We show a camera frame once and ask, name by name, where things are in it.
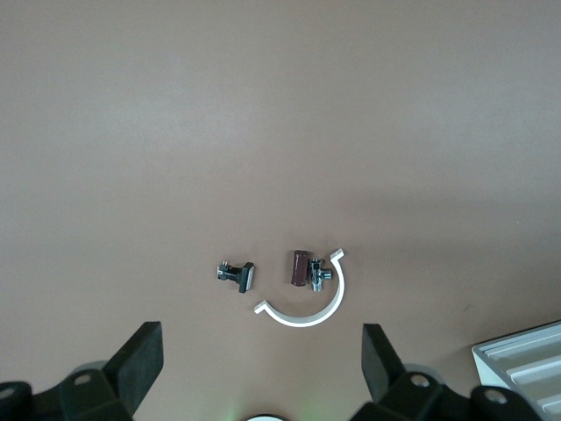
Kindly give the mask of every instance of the brown cylinder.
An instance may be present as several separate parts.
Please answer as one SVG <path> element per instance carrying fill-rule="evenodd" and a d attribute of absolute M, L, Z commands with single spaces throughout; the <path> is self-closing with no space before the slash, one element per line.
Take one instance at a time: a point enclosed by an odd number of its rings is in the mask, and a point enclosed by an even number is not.
<path fill-rule="evenodd" d="M 295 250 L 295 265 L 292 269 L 291 283 L 296 287 L 305 287 L 308 279 L 308 260 L 312 252 Z"/>

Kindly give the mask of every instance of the brown table surface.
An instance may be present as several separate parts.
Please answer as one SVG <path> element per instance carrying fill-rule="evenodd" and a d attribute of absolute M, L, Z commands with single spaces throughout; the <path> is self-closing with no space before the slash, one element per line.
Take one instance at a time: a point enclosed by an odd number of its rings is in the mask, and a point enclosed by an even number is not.
<path fill-rule="evenodd" d="M 453 389 L 561 318 L 561 3 L 0 1 L 0 380 L 161 320 L 136 414 L 348 419 L 363 323 Z M 292 252 L 342 247 L 322 325 Z M 256 265 L 245 295 L 222 260 Z"/>

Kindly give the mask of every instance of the white plastic clip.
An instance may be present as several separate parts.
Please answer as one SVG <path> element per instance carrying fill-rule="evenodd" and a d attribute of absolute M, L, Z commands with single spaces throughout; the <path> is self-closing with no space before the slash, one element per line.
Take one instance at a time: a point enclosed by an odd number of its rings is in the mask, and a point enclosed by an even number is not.
<path fill-rule="evenodd" d="M 269 314 L 273 319 L 277 322 L 282 323 L 286 326 L 292 327 L 310 327 L 314 325 L 319 325 L 320 323 L 324 322 L 328 318 L 331 317 L 335 311 L 339 308 L 339 305 L 343 301 L 343 294 L 344 294 L 344 277 L 343 277 L 343 269 L 341 268 L 341 264 L 339 263 L 339 259 L 344 256 L 343 249 L 339 248 L 335 253 L 333 253 L 330 257 L 331 264 L 337 270 L 337 274 L 339 276 L 339 284 L 337 286 L 337 292 L 335 296 L 328 304 L 320 312 L 314 314 L 313 316 L 307 316 L 304 318 L 293 318 L 287 316 L 286 314 L 282 314 L 280 311 L 275 310 L 271 304 L 267 300 L 262 301 L 261 303 L 255 306 L 255 314 L 259 314 L 263 310 Z"/>

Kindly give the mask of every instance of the small metal fitting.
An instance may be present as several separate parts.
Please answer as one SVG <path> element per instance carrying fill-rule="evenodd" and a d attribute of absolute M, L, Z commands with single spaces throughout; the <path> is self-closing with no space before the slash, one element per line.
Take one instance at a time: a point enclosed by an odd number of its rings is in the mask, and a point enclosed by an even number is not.
<path fill-rule="evenodd" d="M 239 285 L 238 291 L 244 294 L 252 287 L 254 270 L 255 265 L 253 265 L 250 261 L 244 264 L 242 268 L 235 268 L 224 260 L 222 265 L 217 268 L 217 278 L 221 281 L 226 281 L 227 279 L 234 281 Z"/>
<path fill-rule="evenodd" d="M 322 269 L 322 259 L 312 259 L 308 261 L 309 277 L 312 281 L 312 289 L 315 292 L 322 290 L 323 280 L 329 280 L 333 277 L 330 269 Z"/>

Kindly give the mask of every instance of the white round object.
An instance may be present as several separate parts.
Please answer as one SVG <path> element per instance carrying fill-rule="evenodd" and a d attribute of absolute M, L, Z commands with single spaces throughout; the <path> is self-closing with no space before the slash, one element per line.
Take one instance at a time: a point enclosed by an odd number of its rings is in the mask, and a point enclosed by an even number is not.
<path fill-rule="evenodd" d="M 343 249 L 339 248 L 330 257 L 331 264 L 339 275 L 339 285 L 337 287 L 337 292 L 335 293 L 335 296 L 333 297 L 331 302 L 319 313 L 316 313 L 312 316 L 307 316 L 305 318 L 294 318 L 286 314 L 282 314 L 280 311 L 276 310 L 267 300 L 257 304 L 253 311 L 255 311 L 255 314 L 259 314 L 260 312 L 264 311 L 277 322 L 291 327 L 310 327 L 319 325 L 320 323 L 324 322 L 325 320 L 330 318 L 335 311 L 337 311 L 339 305 L 343 301 L 344 277 L 343 269 L 341 268 L 341 264 L 339 263 L 339 259 L 341 259 L 343 256 Z"/>
<path fill-rule="evenodd" d="M 282 418 L 273 417 L 271 415 L 258 415 L 257 417 L 249 418 L 247 421 L 285 421 Z"/>

